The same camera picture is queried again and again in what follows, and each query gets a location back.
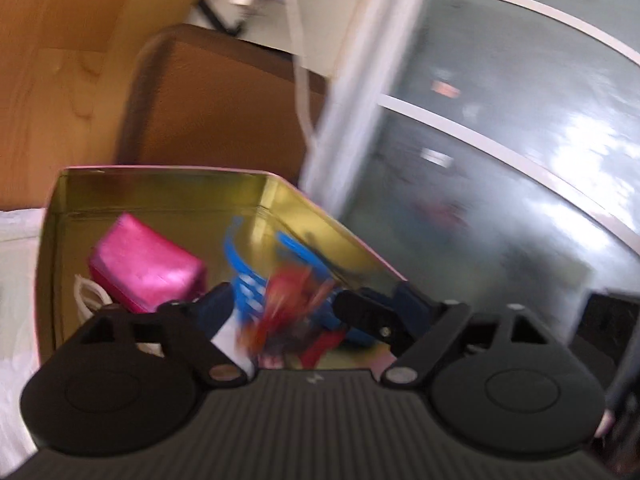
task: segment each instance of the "ribbed black surface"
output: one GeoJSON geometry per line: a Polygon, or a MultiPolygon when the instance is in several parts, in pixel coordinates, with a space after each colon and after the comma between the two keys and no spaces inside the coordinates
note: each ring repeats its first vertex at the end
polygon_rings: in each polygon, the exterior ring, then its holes
{"type": "Polygon", "coordinates": [[[9,478],[604,480],[610,477],[583,453],[532,463],[482,455],[444,433],[418,395],[387,390],[366,371],[261,371],[249,386],[209,394],[198,415],[185,428],[153,448],[115,458],[74,458],[44,450],[9,478]]]}

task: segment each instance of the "orange sticker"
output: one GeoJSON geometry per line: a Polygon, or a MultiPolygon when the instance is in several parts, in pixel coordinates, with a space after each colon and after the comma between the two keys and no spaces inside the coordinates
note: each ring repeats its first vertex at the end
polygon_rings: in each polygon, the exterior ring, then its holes
{"type": "Polygon", "coordinates": [[[451,99],[455,99],[460,95],[460,90],[444,81],[434,81],[431,85],[431,90],[451,99]]]}

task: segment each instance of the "brown leather seat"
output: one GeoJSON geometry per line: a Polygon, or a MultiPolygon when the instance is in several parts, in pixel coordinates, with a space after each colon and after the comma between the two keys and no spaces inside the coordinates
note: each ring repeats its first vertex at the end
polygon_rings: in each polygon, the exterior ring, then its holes
{"type": "MultiPolygon", "coordinates": [[[[309,76],[316,120],[325,84],[309,76]]],[[[265,170],[295,182],[304,156],[289,59],[192,25],[142,49],[117,163],[265,170]]]]}

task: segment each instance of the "brown chair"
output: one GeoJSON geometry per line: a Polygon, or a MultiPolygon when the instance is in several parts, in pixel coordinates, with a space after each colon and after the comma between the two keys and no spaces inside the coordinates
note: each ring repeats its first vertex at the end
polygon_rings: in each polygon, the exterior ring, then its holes
{"type": "MultiPolygon", "coordinates": [[[[325,83],[309,77],[316,120],[325,83]]],[[[193,25],[142,49],[117,163],[265,170],[295,183],[304,156],[286,56],[193,25]]]]}

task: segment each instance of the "wood grain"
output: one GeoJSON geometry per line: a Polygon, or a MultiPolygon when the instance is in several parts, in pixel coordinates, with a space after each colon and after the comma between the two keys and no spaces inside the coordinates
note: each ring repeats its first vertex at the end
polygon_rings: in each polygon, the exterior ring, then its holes
{"type": "Polygon", "coordinates": [[[110,163],[138,50],[192,0],[0,0],[0,209],[110,163]]]}

